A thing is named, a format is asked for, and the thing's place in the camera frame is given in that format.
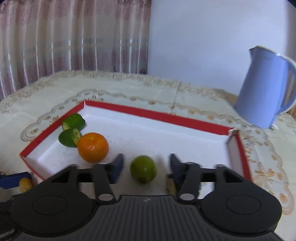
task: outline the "plastic jug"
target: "plastic jug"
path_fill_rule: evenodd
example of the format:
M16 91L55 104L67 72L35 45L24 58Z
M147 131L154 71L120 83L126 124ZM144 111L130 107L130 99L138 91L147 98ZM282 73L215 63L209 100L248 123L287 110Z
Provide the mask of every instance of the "plastic jug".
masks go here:
M289 69L296 77L296 62L262 46L250 49L251 65L239 93L235 110L245 120L269 128L275 118L296 103L296 88L283 105Z

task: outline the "tablecloth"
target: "tablecloth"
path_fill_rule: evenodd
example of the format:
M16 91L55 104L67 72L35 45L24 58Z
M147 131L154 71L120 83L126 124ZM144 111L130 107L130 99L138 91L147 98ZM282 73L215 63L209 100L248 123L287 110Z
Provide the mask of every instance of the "tablecloth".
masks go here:
M0 170L28 171L19 153L30 141L84 99L110 102L199 119L241 130L254 183L280 201L276 233L296 240L296 122L278 116L278 129L260 129L233 109L236 96L178 80L109 72L63 71L41 78L0 102Z

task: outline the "blue clamp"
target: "blue clamp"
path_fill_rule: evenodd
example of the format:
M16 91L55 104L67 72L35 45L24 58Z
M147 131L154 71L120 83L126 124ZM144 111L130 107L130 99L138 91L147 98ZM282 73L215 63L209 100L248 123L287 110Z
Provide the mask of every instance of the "blue clamp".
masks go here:
M11 175L0 175L0 188L9 189L19 186L20 180L24 177L32 178L28 172L21 172Z

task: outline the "lime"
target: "lime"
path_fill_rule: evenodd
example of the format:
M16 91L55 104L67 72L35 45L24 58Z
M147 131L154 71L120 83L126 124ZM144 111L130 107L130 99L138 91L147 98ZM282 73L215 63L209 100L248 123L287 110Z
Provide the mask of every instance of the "lime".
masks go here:
M81 138L79 130L76 128L63 131L59 135L59 142L67 147L77 147L78 141Z
M157 168L151 157L138 156L131 162L130 173L138 183L147 184L156 177Z
M76 128L82 130L85 127L85 120L78 113L70 115L67 119L63 121L62 128L63 131Z

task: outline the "red border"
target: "red border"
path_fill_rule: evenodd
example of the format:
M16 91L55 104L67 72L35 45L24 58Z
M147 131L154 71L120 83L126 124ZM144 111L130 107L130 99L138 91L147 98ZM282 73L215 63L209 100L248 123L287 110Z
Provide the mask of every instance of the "red border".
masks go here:
M252 177L251 177L251 173L250 173L250 169L249 169L249 165L248 165L248 159L244 153L244 147L242 145L242 140L240 139L239 137L239 132L236 132L234 134L235 136L235 139L237 141L237 146L239 148L239 154L241 156L241 159L242 159L242 170L243 170L243 173L244 173L244 177L245 179L249 180L249 181L252 181Z
M201 120L195 120L195 119L190 119L190 118L181 117L177 115L170 115L163 112L156 112L152 110L145 110L145 109L140 109L140 108L135 108L130 106L110 104L105 102L95 102L95 101L89 101L89 100L85 100L85 104L93 107L99 107L99 108L104 108L108 110L130 114L130 115L145 117L145 118L149 118L157 121L163 121L163 122L167 122L167 123L171 123L179 126L196 129L196 130L211 132L218 135L228 136L228 131L232 129L230 127L221 126L218 124L213 124L213 123L209 123Z
M186 117L176 116L176 115L170 115L163 112L156 112L152 110L146 110L146 109L140 109L130 106L123 106L123 105L117 105L117 104L111 104L111 103L105 103L105 102L95 102L95 101L89 101L85 100L84 102L81 102L71 110L69 110L66 114L64 114L62 117L60 117L56 122L54 122L52 125L50 125L47 129L45 129L41 134L39 134L21 153L20 156L25 162L25 164L28 166L29 169L32 170L34 174L36 174L39 178L43 179L42 176L40 176L34 168L32 168L27 161L25 160L25 157L29 155L31 151L33 151L34 148L36 148L47 136L49 136L53 131L55 131L59 126L62 125L62 121L69 117L70 115L77 113L81 109L84 108L84 104L88 106L113 110L121 113L126 113L130 115L136 115L144 118L149 118L157 121L163 121L179 126L184 126L196 130L206 131L210 133L215 133L218 135L228 135L228 131L232 128L221 126L214 123L209 123L201 120L195 120L190 119ZM239 153L242 160L242 167L243 167L243 173L244 177L248 180L251 180L250 170L247 163L247 158L244 154L244 148L241 143L240 137L238 134L235 134L236 141L239 148Z

